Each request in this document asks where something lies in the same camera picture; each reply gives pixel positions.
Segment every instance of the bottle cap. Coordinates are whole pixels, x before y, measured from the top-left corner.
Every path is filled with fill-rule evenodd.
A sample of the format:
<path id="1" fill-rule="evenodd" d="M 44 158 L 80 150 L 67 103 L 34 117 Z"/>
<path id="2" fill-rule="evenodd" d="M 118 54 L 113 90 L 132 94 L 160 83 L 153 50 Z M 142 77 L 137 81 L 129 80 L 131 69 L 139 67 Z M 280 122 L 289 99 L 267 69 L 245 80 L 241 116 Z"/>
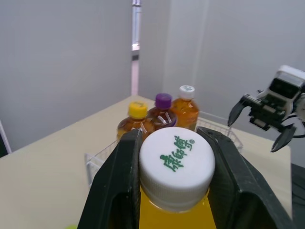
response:
<path id="1" fill-rule="evenodd" d="M 147 104 L 143 102 L 131 102 L 128 107 L 128 115 L 135 119 L 145 118 L 147 115 Z"/>
<path id="2" fill-rule="evenodd" d="M 183 99 L 193 99 L 195 88 L 189 85 L 183 85 L 179 88 L 179 96 Z"/>
<path id="3" fill-rule="evenodd" d="M 215 169 L 208 142 L 194 131 L 168 127 L 147 137 L 140 149 L 140 182 L 150 201 L 187 211 L 207 193 Z"/>
<path id="4" fill-rule="evenodd" d="M 161 109 L 168 109 L 172 105 L 172 97 L 167 93 L 159 93 L 156 95 L 155 105 Z"/>

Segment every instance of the table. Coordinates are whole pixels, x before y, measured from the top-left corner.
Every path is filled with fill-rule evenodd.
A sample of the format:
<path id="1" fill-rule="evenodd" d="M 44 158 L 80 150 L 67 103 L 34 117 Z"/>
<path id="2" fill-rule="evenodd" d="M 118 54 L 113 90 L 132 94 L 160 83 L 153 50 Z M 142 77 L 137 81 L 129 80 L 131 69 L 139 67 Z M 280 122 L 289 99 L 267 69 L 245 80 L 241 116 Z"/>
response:
<path id="1" fill-rule="evenodd" d="M 0 159 L 0 228 L 63 229 L 78 224 L 88 192 L 84 154 L 116 139 L 131 96 Z M 265 177 L 292 215 L 290 148 L 269 153 L 272 141 L 234 130 L 242 155 Z"/>

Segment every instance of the plastic bottle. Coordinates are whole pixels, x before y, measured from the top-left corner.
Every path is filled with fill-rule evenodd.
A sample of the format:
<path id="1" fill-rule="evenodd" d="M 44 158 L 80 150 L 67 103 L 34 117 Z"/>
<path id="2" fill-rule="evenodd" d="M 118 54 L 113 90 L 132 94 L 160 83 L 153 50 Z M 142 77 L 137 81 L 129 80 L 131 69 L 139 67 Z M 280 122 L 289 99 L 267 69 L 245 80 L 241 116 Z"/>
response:
<path id="1" fill-rule="evenodd" d="M 141 128 L 143 141 L 154 131 L 152 122 L 146 119 L 147 104 L 143 102 L 132 102 L 128 107 L 128 118 L 123 119 L 118 125 L 117 139 L 120 140 L 123 134 L 133 129 Z"/>
<path id="2" fill-rule="evenodd" d="M 214 168 L 213 150 L 194 131 L 152 133 L 139 154 L 140 228 L 216 229 L 207 198 Z"/>
<path id="3" fill-rule="evenodd" d="M 172 97 L 169 94 L 160 93 L 156 95 L 155 107 L 150 109 L 147 115 L 156 130 L 176 125 L 177 116 L 170 110 L 171 106 Z"/>
<path id="4" fill-rule="evenodd" d="M 184 85 L 179 88 L 179 98 L 173 101 L 171 111 L 178 118 L 178 127 L 183 127 L 189 130 L 195 130 L 199 114 L 199 108 L 194 102 L 195 88 Z"/>

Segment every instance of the metal basket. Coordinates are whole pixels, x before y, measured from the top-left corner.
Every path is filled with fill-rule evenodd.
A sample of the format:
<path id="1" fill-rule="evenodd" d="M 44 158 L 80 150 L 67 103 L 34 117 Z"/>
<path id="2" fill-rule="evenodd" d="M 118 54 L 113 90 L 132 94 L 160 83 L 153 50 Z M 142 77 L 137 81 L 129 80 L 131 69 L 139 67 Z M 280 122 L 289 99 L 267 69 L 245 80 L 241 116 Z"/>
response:
<path id="1" fill-rule="evenodd" d="M 242 151 L 243 144 L 235 135 L 235 133 L 231 130 L 230 127 L 222 127 L 214 123 L 211 123 L 209 121 L 203 121 L 203 120 L 198 120 L 197 126 L 203 126 L 212 130 L 216 130 L 226 135 L 234 142 L 238 151 L 239 152 Z M 94 156 L 91 156 L 87 153 L 85 154 L 85 163 L 86 163 L 89 186 L 91 186 L 95 174 L 97 173 L 97 171 L 99 171 L 99 169 L 104 164 L 108 156 L 115 149 L 116 145 L 117 145 L 117 141 L 112 142 L 109 146 L 107 146 L 106 148 L 104 148 L 102 151 L 98 152 Z"/>

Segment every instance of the bottle label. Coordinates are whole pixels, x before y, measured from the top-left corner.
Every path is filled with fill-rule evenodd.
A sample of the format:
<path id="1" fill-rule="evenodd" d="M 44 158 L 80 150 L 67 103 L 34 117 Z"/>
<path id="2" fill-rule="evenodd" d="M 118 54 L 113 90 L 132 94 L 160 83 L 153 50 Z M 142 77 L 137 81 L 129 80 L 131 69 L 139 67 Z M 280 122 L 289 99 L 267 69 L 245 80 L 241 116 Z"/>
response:
<path id="1" fill-rule="evenodd" d="M 179 136 L 174 136 L 173 145 L 175 150 L 172 154 L 161 155 L 160 159 L 164 161 L 163 165 L 176 172 L 177 169 L 184 167 L 182 159 L 187 156 L 186 153 L 191 152 L 194 140 L 183 140 Z"/>

